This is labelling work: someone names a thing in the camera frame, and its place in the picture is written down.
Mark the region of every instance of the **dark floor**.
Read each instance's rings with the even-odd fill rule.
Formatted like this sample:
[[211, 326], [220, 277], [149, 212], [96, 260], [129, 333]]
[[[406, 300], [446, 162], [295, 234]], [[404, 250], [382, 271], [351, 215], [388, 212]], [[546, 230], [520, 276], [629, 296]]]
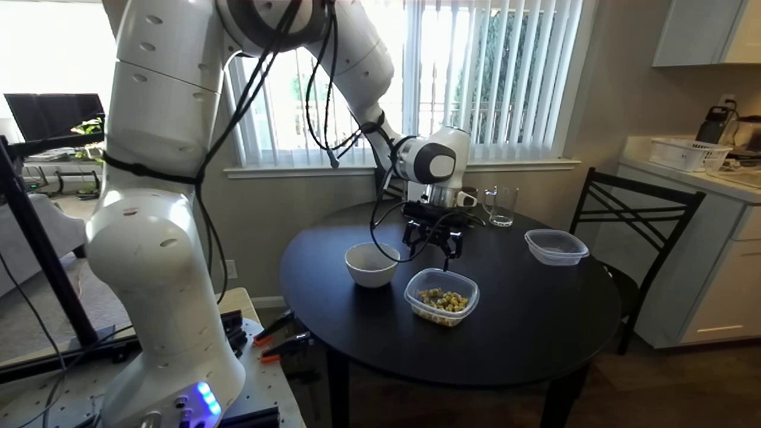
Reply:
[[[331, 425], [322, 383], [291, 383], [307, 425]], [[534, 428], [542, 386], [441, 389], [351, 366], [351, 425]], [[761, 343], [601, 353], [569, 428], [761, 428]]]

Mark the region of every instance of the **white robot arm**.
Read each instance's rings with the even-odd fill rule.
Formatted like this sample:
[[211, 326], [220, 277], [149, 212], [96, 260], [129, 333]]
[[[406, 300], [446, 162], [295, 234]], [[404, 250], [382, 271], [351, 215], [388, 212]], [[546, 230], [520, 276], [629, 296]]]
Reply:
[[219, 322], [189, 196], [228, 57], [261, 54], [272, 41], [318, 54], [325, 18], [340, 38], [321, 64], [334, 54], [334, 86], [379, 165], [409, 182], [413, 202], [465, 205], [465, 132], [398, 144], [382, 120], [378, 96], [391, 64], [356, 0], [131, 0], [117, 36], [108, 168], [88, 222], [88, 259], [124, 302], [143, 351], [108, 386], [102, 425], [215, 425], [237, 400], [244, 370]]

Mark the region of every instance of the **white cabinet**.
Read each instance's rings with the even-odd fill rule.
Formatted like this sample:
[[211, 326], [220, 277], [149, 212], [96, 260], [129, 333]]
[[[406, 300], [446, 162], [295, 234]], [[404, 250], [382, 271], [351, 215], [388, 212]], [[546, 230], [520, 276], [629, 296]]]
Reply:
[[[621, 165], [618, 176], [696, 190], [629, 165]], [[616, 240], [605, 245], [610, 260], [637, 272], [640, 250], [614, 232], [598, 234]], [[761, 206], [706, 193], [651, 282], [634, 329], [655, 348], [761, 338]]]
[[701, 295], [684, 343], [761, 334], [761, 240], [731, 243]]
[[653, 65], [761, 64], [761, 0], [673, 0]]

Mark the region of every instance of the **window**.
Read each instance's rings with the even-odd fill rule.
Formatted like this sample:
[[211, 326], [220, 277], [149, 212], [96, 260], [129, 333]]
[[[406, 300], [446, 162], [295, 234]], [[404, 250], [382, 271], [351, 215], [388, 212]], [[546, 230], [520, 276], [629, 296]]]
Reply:
[[96, 92], [106, 104], [114, 36], [99, 1], [0, 0], [0, 62], [0, 136], [18, 143], [5, 94]]
[[[565, 89], [573, 92], [571, 51], [585, 0], [364, 0], [364, 8], [395, 62], [395, 80], [379, 107], [404, 136], [429, 136], [441, 126], [471, 132], [471, 163], [557, 158], [563, 149]], [[255, 60], [231, 65], [239, 89]], [[303, 111], [321, 124], [325, 73], [315, 99], [303, 102], [313, 57], [281, 54], [265, 87], [239, 126], [243, 165], [328, 165], [310, 143]], [[356, 124], [332, 92], [328, 140]], [[365, 143], [343, 165], [374, 163]]]

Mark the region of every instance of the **plastic container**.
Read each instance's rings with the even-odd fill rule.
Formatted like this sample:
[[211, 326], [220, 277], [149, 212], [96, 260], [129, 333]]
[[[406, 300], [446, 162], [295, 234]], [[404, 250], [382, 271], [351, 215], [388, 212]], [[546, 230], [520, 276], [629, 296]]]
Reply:
[[574, 266], [590, 255], [579, 237], [559, 227], [532, 227], [522, 237], [530, 255], [546, 266]]
[[389, 245], [382, 245], [382, 252], [375, 243], [364, 243], [347, 250], [344, 266], [356, 285], [382, 287], [395, 277], [398, 252]]
[[718, 171], [731, 146], [698, 140], [653, 137], [648, 162], [678, 171]]
[[[421, 291], [433, 287], [440, 287], [441, 291], [458, 291], [469, 302], [460, 310], [446, 310], [446, 309], [426, 303], [421, 300]], [[412, 279], [406, 282], [404, 300], [409, 302], [416, 316], [454, 327], [477, 307], [477, 285], [471, 277], [458, 276], [454, 271], [423, 269], [416, 276], [412, 276]]]

